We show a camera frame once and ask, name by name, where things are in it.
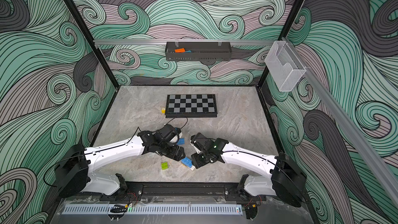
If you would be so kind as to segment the green lego brick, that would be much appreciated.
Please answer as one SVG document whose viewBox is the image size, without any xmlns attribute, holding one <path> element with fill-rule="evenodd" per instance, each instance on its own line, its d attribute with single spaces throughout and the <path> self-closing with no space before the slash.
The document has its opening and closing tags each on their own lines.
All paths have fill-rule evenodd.
<svg viewBox="0 0 398 224">
<path fill-rule="evenodd" d="M 161 163 L 161 170 L 167 170 L 169 168 L 169 163 L 168 162 L 162 162 Z"/>
</svg>

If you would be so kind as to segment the blue long lego brick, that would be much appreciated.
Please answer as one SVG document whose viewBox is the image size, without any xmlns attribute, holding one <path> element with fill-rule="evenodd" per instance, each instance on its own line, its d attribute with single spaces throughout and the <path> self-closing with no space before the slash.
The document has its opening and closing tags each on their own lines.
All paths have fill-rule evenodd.
<svg viewBox="0 0 398 224">
<path fill-rule="evenodd" d="M 181 160 L 181 163 L 184 164 L 186 167 L 191 168 L 192 167 L 192 161 L 185 157 Z"/>
</svg>

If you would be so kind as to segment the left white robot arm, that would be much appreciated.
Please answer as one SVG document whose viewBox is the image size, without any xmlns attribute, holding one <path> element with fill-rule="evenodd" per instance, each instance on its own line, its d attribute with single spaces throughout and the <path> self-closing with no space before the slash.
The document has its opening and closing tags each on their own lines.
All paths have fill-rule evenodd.
<svg viewBox="0 0 398 224">
<path fill-rule="evenodd" d="M 185 158 L 184 149 L 178 146 L 182 131 L 165 124 L 156 131 L 141 131 L 126 140 L 105 146 L 72 146 L 55 165 L 56 188 L 61 198 L 68 198 L 81 192 L 105 196 L 124 195 L 127 185 L 123 176 L 102 174 L 98 169 L 129 157 L 155 153 L 175 161 Z"/>
</svg>

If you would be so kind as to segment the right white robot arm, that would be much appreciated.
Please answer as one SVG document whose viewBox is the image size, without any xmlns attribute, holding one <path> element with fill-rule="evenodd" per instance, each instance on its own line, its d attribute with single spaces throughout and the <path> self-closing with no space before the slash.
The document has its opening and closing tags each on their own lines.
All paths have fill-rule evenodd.
<svg viewBox="0 0 398 224">
<path fill-rule="evenodd" d="M 294 207 L 305 202 L 307 175 L 287 154 L 265 155 L 224 139 L 206 138 L 201 133 L 191 136 L 190 143 L 196 151 L 191 156 L 195 168 L 216 162 L 240 166 L 258 174 L 244 179 L 243 190 L 249 195 L 275 196 Z"/>
</svg>

